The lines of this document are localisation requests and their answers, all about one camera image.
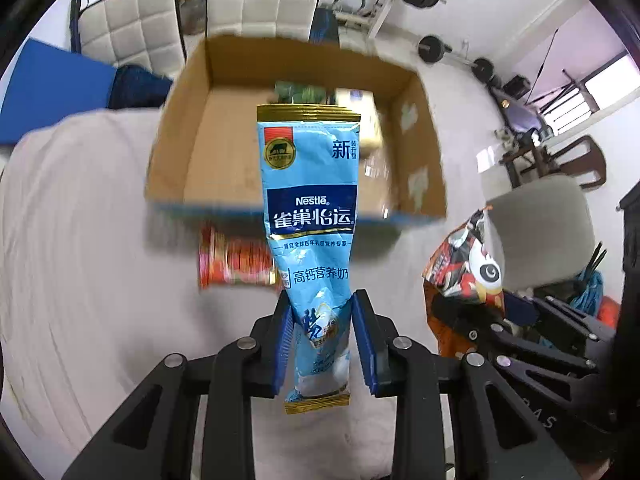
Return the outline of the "orange snack packet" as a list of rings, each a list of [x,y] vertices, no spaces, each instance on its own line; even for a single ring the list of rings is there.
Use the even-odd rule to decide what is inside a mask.
[[[475,211],[432,253],[422,272],[423,292],[436,288],[447,298],[493,306],[501,295],[504,304],[502,271],[485,245],[487,211]],[[480,333],[473,330],[470,336],[477,343]]]

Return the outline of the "blue Nestle milk sachet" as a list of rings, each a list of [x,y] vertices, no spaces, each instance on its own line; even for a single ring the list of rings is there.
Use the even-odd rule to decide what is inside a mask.
[[[266,239],[293,310],[290,415],[349,402],[359,130],[359,114],[337,105],[257,109]]]

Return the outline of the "green snack packet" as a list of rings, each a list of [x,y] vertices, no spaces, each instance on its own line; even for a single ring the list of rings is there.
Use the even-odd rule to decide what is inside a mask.
[[[333,91],[312,84],[277,81],[274,84],[274,92],[276,92],[278,103],[329,105],[335,103]]]

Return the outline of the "grey office chair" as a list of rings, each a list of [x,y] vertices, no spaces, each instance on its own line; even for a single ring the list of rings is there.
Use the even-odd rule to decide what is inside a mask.
[[[558,284],[585,269],[596,247],[585,194],[565,174],[487,201],[489,233],[510,292]]]

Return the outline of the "grey table cloth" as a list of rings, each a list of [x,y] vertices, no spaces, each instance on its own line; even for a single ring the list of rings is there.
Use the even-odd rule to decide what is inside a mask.
[[[442,152],[445,219],[396,231],[360,223],[352,286],[401,333],[434,347],[421,273],[485,203],[477,154],[500,124],[453,67],[420,69]],[[199,289],[198,222],[143,196],[157,110],[94,112],[25,136],[1,178],[1,411],[38,472],[57,479],[164,356],[208,356],[277,300],[263,287]]]

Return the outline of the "brown wooden chair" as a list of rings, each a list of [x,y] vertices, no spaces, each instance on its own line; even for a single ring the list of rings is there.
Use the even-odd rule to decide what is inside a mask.
[[[563,156],[575,148],[585,148],[586,151],[567,162],[560,162]],[[517,170],[515,161],[518,158],[524,158],[527,154],[533,155],[533,162],[524,170]],[[525,148],[520,148],[512,154],[503,155],[500,164],[506,168],[512,188],[521,186],[521,174],[527,174],[531,171],[535,171],[540,178],[550,176],[550,174],[566,174],[574,178],[582,177],[585,174],[595,174],[594,180],[579,185],[583,191],[600,188],[605,185],[608,176],[604,153],[591,136],[580,136],[556,152],[549,152],[548,148],[536,148],[532,142],[529,142]]]

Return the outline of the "purple treadmill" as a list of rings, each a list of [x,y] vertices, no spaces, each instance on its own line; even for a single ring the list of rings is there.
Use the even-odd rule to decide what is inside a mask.
[[[500,79],[493,76],[487,84],[487,90],[492,96],[498,111],[508,128],[512,133],[520,134],[535,129],[538,132],[544,132],[549,125],[544,118],[533,107],[524,105],[510,94],[504,92],[499,86]]]

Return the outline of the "floor barbell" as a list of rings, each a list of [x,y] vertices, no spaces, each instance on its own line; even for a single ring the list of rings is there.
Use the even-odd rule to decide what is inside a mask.
[[[427,35],[418,42],[419,58],[426,64],[436,64],[444,58],[468,66],[474,77],[482,84],[488,84],[495,76],[495,67],[487,58],[469,60],[462,54],[454,52],[449,44],[445,44],[439,37]]]

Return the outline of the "open cardboard box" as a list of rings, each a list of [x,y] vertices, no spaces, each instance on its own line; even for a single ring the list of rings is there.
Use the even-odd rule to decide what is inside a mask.
[[[282,104],[281,82],[368,92],[383,143],[363,155],[354,113],[335,105]],[[145,198],[187,214],[262,214],[265,172],[302,183],[356,172],[360,220],[426,223],[446,216],[440,149],[423,81],[414,70],[334,44],[286,38],[202,40],[165,103],[146,173]]]

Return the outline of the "white weight bench rack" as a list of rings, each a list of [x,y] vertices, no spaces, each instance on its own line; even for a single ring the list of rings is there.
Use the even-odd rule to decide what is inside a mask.
[[[367,0],[360,0],[358,10],[347,10],[341,6],[341,0],[333,0],[329,9],[337,19],[337,23],[343,27],[358,30],[367,42],[375,40],[378,36],[392,6],[397,0],[374,0],[367,6]]]

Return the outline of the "dark blue garment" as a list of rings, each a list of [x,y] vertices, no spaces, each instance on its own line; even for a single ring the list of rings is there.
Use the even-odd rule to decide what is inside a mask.
[[[120,66],[114,76],[107,107],[110,110],[160,108],[173,82],[136,64]]]

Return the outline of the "blue foam mat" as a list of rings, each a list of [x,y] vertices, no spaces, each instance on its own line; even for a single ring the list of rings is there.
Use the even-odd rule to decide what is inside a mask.
[[[1,107],[1,144],[15,145],[29,131],[107,107],[116,68],[85,56],[26,41]]]

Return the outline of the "white padded chair left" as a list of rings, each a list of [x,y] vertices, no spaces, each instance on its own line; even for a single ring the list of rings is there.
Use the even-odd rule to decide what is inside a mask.
[[[73,11],[70,48],[114,67],[175,77],[186,62],[179,0],[99,0]]]

